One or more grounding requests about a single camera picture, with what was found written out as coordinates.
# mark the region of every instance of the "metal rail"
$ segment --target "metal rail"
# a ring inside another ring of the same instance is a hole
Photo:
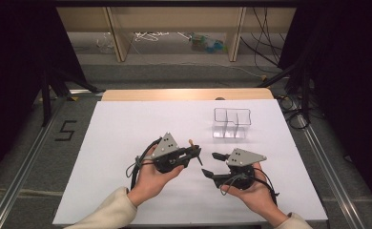
[[[350,228],[365,228],[356,206],[353,204],[353,201],[344,189],[337,172],[323,150],[311,124],[304,130],[304,133]]]
[[[37,159],[37,156],[41,152],[41,149],[44,145],[45,139],[52,127],[52,124],[57,116],[58,112],[60,111],[62,105],[64,104],[65,99],[60,97],[56,100],[54,105],[54,111],[52,113],[52,117],[50,121],[47,123],[46,126],[41,127],[39,134],[37,135],[35,141],[31,145],[31,149],[29,150],[25,160],[23,161],[19,171],[17,172],[16,176],[14,177],[12,183],[10,184],[6,194],[2,197],[0,201],[0,228],[2,228],[3,224],[5,223],[8,214],[19,195],[19,192],[28,177],[31,167]]]

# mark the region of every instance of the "human hand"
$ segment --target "human hand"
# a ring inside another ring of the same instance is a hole
[[[256,162],[252,166],[255,168],[255,178],[266,182],[266,176],[261,172],[260,163]],[[251,187],[245,190],[239,190],[229,185],[222,185],[221,190],[242,200],[251,211],[264,217],[274,227],[288,219],[272,200],[269,189],[260,182],[254,182]]]
[[[153,153],[157,145],[153,146],[146,156]],[[171,172],[161,174],[154,166],[152,160],[143,160],[134,188],[127,195],[134,206],[139,206],[144,201],[156,197],[166,183],[177,177],[184,169],[183,165],[177,166]]]

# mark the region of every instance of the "white sleeve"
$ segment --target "white sleeve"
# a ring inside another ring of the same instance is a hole
[[[117,229],[127,226],[136,215],[136,207],[127,197],[127,188],[112,192],[90,215],[66,229]]]
[[[312,227],[296,213],[290,213],[289,219],[275,229],[311,229]]]

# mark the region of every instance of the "clear acrylic box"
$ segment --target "clear acrylic box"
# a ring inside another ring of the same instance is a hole
[[[249,109],[215,108],[213,137],[245,138],[251,127]]]

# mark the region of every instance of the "white tabletop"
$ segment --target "white tabletop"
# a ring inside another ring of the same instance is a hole
[[[252,125],[244,139],[213,138],[214,108],[250,109]],[[213,152],[238,147],[267,156],[262,169],[279,193],[279,208],[306,220],[327,220],[277,100],[98,102],[53,224],[74,224],[117,187],[130,187],[126,169],[154,140],[170,132],[180,147],[199,145],[200,166],[188,168],[153,199],[138,207],[131,225],[241,225],[262,222],[237,198],[223,196],[201,168],[226,174]]]

